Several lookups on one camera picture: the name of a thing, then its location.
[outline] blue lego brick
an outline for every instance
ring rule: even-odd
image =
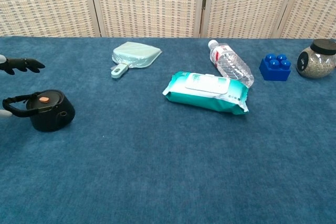
[[[290,65],[286,55],[268,54],[261,60],[259,70],[265,81],[287,81]]]

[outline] wet wipes package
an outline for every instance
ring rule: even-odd
[[[248,88],[237,80],[211,74],[177,72],[163,95],[171,102],[203,107],[234,115],[248,113]]]

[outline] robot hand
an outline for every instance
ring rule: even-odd
[[[45,66],[35,59],[6,59],[5,56],[0,55],[0,70],[14,75],[14,68],[22,72],[27,72],[27,69],[29,69],[31,72],[40,73],[39,69],[45,68]]]

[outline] light green dustpan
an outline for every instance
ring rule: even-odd
[[[113,50],[112,60],[118,65],[111,68],[111,76],[116,79],[129,68],[146,68],[161,53],[160,48],[136,42],[126,42]]]

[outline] dustpan handle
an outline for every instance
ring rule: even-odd
[[[115,78],[115,79],[120,78],[127,70],[128,70],[128,65],[124,63],[120,63],[111,71],[111,76],[112,78]]]

